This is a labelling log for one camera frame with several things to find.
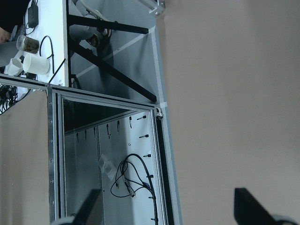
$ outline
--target person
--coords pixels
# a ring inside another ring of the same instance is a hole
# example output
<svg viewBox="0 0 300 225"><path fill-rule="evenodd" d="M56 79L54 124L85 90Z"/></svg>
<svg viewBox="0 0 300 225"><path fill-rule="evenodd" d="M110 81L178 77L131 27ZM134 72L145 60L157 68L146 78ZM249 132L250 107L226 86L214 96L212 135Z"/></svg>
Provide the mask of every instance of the person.
<svg viewBox="0 0 300 225"><path fill-rule="evenodd" d="M30 0L4 0L1 2L0 13L0 43L5 43L11 38L14 27L23 24Z"/></svg>

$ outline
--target shoe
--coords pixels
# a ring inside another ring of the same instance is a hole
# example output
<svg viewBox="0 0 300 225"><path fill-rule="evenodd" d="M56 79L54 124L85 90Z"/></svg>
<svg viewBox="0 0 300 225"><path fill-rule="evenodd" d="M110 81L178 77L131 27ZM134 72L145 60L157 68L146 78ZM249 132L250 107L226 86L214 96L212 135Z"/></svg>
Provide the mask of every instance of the shoe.
<svg viewBox="0 0 300 225"><path fill-rule="evenodd" d="M100 38L97 34L93 34L93 36L86 39L86 41L95 48L99 48L100 46Z"/></svg>

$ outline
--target black metal beam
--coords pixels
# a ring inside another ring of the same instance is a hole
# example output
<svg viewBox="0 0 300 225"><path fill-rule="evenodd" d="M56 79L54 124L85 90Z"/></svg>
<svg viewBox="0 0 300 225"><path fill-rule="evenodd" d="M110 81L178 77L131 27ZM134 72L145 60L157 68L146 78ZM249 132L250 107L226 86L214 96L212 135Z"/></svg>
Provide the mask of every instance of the black metal beam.
<svg viewBox="0 0 300 225"><path fill-rule="evenodd" d="M121 81L123 84L127 85L128 87L132 88L136 92L140 93L147 99L151 100L152 102L157 101L157 97L146 90L144 87L139 85L138 83L131 80L129 77L109 65L108 63L104 62L102 59L91 53L89 49L82 47L81 45L77 44L75 41L69 39L68 46L71 50L79 54L80 56L84 57L86 60L90 61L94 65L98 66L101 70L107 72L117 80Z"/></svg>
<svg viewBox="0 0 300 225"><path fill-rule="evenodd" d="M149 30L144 27L136 27L127 24L122 24L118 22L108 22L104 20L96 20L91 18L85 18L82 16L76 15L67 15L67 25L84 25L90 27L97 27L100 29L111 29L111 30L120 30L132 33L139 33L139 34L148 34Z"/></svg>

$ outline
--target white hose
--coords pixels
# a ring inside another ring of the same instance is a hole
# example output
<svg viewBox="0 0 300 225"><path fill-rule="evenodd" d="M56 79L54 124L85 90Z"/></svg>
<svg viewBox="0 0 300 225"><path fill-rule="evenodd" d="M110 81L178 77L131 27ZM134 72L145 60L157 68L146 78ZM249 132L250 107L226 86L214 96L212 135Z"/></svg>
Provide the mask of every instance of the white hose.
<svg viewBox="0 0 300 225"><path fill-rule="evenodd" d="M82 5L92 14L94 14L95 16L99 17L102 20L105 21L109 21L108 19L106 19L98 10L92 9L91 7L89 7L88 4L86 4L83 0L80 0Z"/></svg>

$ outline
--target power adapter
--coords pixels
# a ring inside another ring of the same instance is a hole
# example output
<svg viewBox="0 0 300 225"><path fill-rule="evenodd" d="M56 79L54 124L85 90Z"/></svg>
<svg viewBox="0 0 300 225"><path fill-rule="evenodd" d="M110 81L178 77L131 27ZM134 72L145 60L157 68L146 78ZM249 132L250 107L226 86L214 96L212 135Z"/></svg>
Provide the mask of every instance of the power adapter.
<svg viewBox="0 0 300 225"><path fill-rule="evenodd" d="M38 26L38 6L31 4L28 8L28 27L35 28Z"/></svg>

